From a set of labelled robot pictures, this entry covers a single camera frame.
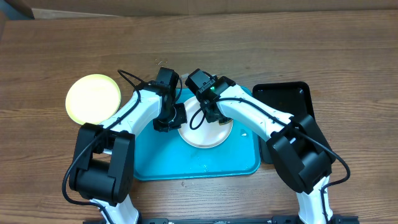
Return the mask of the green yellow scrubbing sponge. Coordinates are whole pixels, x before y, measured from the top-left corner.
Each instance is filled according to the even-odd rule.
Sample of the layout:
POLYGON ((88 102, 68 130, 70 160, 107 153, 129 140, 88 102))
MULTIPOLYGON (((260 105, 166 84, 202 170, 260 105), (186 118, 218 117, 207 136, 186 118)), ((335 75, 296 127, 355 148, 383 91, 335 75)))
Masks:
POLYGON ((220 120, 220 121, 218 121, 218 124, 219 124, 220 126, 222 126, 222 125, 229 124, 229 123, 232 122, 232 121, 233 121, 232 119, 220 120))

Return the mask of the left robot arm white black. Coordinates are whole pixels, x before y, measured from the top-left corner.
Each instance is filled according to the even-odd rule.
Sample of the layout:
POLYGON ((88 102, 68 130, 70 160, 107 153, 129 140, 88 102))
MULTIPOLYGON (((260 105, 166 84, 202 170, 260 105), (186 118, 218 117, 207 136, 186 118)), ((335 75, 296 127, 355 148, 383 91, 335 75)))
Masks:
POLYGON ((103 223, 141 223, 142 216, 129 196, 136 138, 149 123, 158 132, 186 123, 184 107, 177 103, 177 85, 177 80, 142 82, 115 116, 101 124, 81 126, 73 162, 62 183, 68 202, 97 207, 103 223), (67 189, 78 192, 84 200, 71 199, 67 189))

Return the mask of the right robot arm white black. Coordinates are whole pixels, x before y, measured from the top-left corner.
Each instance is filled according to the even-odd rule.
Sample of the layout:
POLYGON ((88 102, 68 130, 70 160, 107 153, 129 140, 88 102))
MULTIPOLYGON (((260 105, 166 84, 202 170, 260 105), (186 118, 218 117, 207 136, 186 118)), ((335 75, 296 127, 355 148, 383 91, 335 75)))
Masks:
POLYGON ((336 157, 310 115, 271 108, 227 77, 205 76, 189 88, 210 115, 209 122, 231 118, 265 140, 277 174, 297 194, 302 223, 330 223, 333 212, 324 187, 336 157))

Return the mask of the light green round plate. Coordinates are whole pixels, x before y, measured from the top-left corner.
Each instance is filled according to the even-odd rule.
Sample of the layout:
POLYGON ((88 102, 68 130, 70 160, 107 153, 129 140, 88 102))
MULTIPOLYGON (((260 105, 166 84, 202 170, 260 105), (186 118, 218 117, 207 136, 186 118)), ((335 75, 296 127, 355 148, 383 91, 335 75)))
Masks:
POLYGON ((78 124, 100 124, 112 117, 121 104, 118 84, 102 74, 91 74, 77 80, 65 98, 69 117, 78 124))

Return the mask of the white plate with ketchup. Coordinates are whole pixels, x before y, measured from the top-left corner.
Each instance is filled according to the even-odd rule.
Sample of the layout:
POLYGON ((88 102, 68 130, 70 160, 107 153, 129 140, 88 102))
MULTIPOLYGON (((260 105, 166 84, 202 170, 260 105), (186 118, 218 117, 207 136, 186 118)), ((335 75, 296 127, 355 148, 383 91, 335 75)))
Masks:
POLYGON ((219 122, 208 123, 205 119, 201 126, 196 129, 190 129, 190 121, 193 114, 200 108, 200 104, 195 96, 184 102, 187 123, 182 124, 178 130, 182 139, 189 145, 198 148, 211 148, 224 142, 233 128, 233 122, 228 121, 226 124, 219 122))

